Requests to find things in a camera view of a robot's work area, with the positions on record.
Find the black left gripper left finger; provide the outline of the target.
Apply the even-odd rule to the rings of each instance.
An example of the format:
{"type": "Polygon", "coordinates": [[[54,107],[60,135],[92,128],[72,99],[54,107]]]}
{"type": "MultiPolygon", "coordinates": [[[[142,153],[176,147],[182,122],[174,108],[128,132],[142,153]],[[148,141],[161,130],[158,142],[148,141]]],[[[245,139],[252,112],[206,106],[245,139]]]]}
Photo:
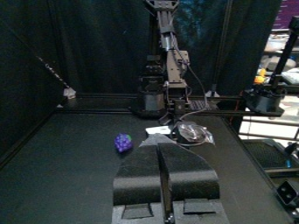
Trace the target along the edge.
{"type": "Polygon", "coordinates": [[[158,202],[160,169],[157,144],[161,134],[152,134],[122,160],[113,179],[113,205],[134,205],[158,202]]]}

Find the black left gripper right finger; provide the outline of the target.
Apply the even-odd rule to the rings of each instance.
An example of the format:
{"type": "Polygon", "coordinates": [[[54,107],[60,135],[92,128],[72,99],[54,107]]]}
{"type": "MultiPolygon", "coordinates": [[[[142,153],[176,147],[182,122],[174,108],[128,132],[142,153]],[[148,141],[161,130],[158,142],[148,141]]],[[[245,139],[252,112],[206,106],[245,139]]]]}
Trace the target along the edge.
{"type": "Polygon", "coordinates": [[[162,202],[162,224],[182,218],[208,219],[220,199],[218,177],[202,157],[176,143],[158,143],[156,149],[162,202]]]}

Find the finger of the clear right gripper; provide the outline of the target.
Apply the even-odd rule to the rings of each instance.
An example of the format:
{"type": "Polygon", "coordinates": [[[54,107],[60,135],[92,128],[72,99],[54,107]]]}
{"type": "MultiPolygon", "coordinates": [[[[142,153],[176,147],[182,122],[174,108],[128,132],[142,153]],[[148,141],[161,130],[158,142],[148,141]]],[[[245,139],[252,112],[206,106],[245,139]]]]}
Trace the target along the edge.
{"type": "Polygon", "coordinates": [[[202,127],[194,122],[180,122],[176,126],[177,142],[196,144],[202,141],[202,127]]]}
{"type": "Polygon", "coordinates": [[[200,140],[200,143],[204,144],[204,143],[208,143],[208,144],[214,144],[214,140],[213,140],[213,136],[210,134],[210,132],[208,131],[208,129],[205,127],[201,127],[200,128],[200,131],[201,131],[201,140],[200,140]]]}

